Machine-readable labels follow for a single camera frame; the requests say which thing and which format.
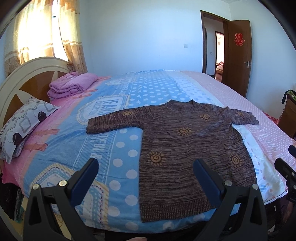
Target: bed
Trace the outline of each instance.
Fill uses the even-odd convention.
[[[29,97],[48,101],[49,83],[67,72],[67,62],[50,57],[29,61],[16,69],[0,87],[0,125]],[[95,82],[84,93],[53,101],[61,107],[31,133],[18,158],[11,164],[4,163],[3,183],[18,185],[28,197],[33,184],[56,185],[69,179],[93,157],[99,161],[98,175],[82,204],[76,207],[87,226],[115,232],[161,233],[209,220],[214,209],[183,219],[142,223],[138,203],[142,130],[133,127],[86,134],[89,118],[121,109],[160,105],[171,99],[193,99],[252,112],[259,125],[233,126],[252,158],[264,203],[287,193],[274,161],[281,157],[296,169],[295,159],[288,153],[288,146],[295,145],[295,141],[248,100],[210,76],[170,70],[110,77]]]

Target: bolt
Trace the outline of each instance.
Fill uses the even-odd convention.
[[[37,190],[39,188],[39,184],[34,184],[32,188],[33,190]]]
[[[66,186],[67,185],[67,181],[66,180],[61,180],[60,182],[59,182],[59,186],[61,186],[61,187],[64,187],[64,186]]]
[[[226,180],[226,181],[224,182],[224,184],[225,184],[226,186],[228,186],[228,187],[231,187],[231,186],[232,186],[232,181],[230,181],[230,180]]]
[[[252,188],[255,189],[255,190],[258,190],[258,189],[259,189],[259,187],[258,187],[257,184],[253,184],[253,185],[252,185]]]

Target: curtain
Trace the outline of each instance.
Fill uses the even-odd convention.
[[[6,77],[31,59],[54,56],[52,3],[53,0],[32,0],[8,26],[4,50]]]
[[[79,0],[58,0],[59,28],[69,70],[87,72],[79,28]]]

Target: curved headboard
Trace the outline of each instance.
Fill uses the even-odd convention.
[[[30,97],[49,102],[49,84],[69,72],[67,64],[59,58],[41,57],[15,69],[0,86],[0,129]]]

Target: window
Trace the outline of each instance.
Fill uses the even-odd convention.
[[[59,30],[57,0],[54,0],[52,5],[52,41],[54,45],[55,57],[68,61],[68,57],[65,53],[64,46],[62,43],[61,33]]]

